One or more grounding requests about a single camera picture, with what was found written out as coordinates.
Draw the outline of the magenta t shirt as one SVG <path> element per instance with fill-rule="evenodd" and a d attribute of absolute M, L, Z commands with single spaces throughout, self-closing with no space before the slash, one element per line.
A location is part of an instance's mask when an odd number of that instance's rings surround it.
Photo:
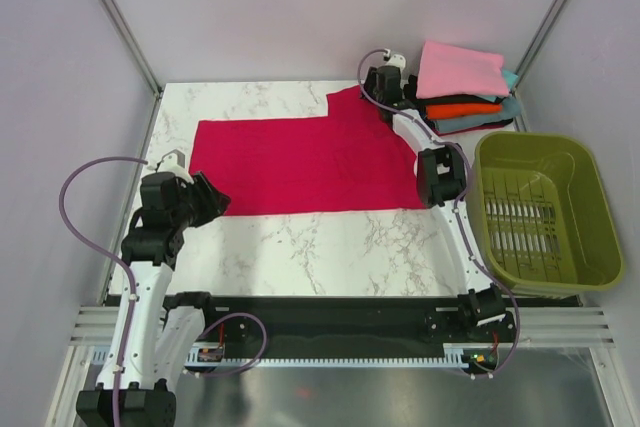
<path fill-rule="evenodd" d="M 420 209 L 415 154 L 357 87 L 325 117 L 201 121 L 190 161 L 230 216 Z"/>

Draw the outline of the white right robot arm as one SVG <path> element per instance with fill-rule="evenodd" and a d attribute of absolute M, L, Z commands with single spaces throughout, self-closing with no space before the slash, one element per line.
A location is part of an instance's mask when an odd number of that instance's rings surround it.
<path fill-rule="evenodd" d="M 507 307 L 502 289 L 482 264 L 471 231 L 465 203 L 468 159 L 459 144 L 442 140 L 405 99 L 398 66 L 371 67 L 358 81 L 361 96 L 378 108 L 384 122 L 415 153 L 419 199 L 443 228 L 454 265 L 464 273 L 481 274 L 488 280 L 485 288 L 469 287 L 458 296 L 460 333 L 469 340 L 481 340 L 493 330 L 494 323 L 506 319 Z"/>

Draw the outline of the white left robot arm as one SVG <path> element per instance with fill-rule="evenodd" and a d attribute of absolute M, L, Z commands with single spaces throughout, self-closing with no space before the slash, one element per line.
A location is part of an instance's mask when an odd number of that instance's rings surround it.
<path fill-rule="evenodd" d="M 160 319 L 188 228 L 222 216 L 231 200 L 207 177 L 158 172 L 140 185 L 141 205 L 121 243 L 127 285 L 110 350 L 96 385 L 82 390 L 76 412 L 88 426 L 172 426 L 175 385 L 193 342 L 219 329 L 204 306 L 182 306 Z"/>

